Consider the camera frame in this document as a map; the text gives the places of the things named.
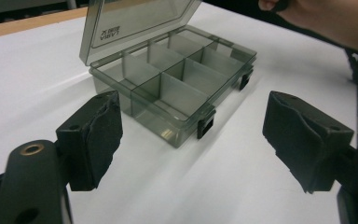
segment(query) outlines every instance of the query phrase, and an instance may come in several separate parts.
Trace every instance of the white table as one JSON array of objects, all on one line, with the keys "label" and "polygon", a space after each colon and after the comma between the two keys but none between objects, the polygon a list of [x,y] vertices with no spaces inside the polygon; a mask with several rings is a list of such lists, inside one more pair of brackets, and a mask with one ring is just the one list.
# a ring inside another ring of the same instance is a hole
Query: white table
[{"label": "white table", "polygon": [[[12,149],[55,141],[59,125],[95,94],[78,58],[84,21],[0,37],[0,174]],[[344,51],[208,4],[189,24],[256,50],[250,83],[217,107],[202,139],[178,149],[123,115],[121,146],[100,187],[70,193],[75,223],[338,223],[339,184],[305,194],[261,131],[270,91],[356,130]]]}]

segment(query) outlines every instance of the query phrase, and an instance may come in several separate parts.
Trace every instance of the compartment organizer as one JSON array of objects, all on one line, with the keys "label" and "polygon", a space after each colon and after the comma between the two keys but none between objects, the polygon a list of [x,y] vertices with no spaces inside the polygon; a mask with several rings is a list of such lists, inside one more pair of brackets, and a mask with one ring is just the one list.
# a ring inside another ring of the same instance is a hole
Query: compartment organizer
[{"label": "compartment organizer", "polygon": [[243,89],[255,51],[186,25],[200,1],[91,0],[80,58],[97,92],[117,90],[124,113],[174,147],[213,126]]}]

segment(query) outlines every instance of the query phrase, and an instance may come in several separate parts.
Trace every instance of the box latch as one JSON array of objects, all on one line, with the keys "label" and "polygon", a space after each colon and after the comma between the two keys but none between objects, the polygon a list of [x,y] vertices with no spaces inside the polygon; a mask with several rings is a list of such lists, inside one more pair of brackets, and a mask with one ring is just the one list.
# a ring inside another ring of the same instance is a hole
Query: box latch
[{"label": "box latch", "polygon": [[211,110],[204,119],[199,121],[199,126],[197,128],[197,138],[201,139],[203,135],[205,135],[213,126],[213,119],[216,110]]}]

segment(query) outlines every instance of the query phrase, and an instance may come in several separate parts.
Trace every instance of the human hand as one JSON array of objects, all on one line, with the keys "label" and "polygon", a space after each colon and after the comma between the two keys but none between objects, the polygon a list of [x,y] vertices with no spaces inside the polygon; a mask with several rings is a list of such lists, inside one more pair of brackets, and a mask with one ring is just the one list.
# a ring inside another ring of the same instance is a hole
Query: human hand
[{"label": "human hand", "polygon": [[[284,0],[259,0],[261,10],[272,11],[277,9]],[[328,15],[328,8],[334,9],[335,0],[286,0],[285,8],[277,14],[286,21],[302,28],[312,29]]]},{"label": "human hand", "polygon": [[[271,11],[279,1],[258,0],[258,5]],[[287,1],[287,8],[276,12],[286,21],[358,50],[358,0]]]}]

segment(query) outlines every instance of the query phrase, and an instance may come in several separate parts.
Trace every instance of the hinged lid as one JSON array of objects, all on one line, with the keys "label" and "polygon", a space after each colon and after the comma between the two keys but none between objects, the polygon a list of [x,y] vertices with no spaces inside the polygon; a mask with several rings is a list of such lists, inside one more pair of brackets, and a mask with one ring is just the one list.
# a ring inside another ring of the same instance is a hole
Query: hinged lid
[{"label": "hinged lid", "polygon": [[90,0],[80,58],[86,64],[187,24],[201,0]]}]

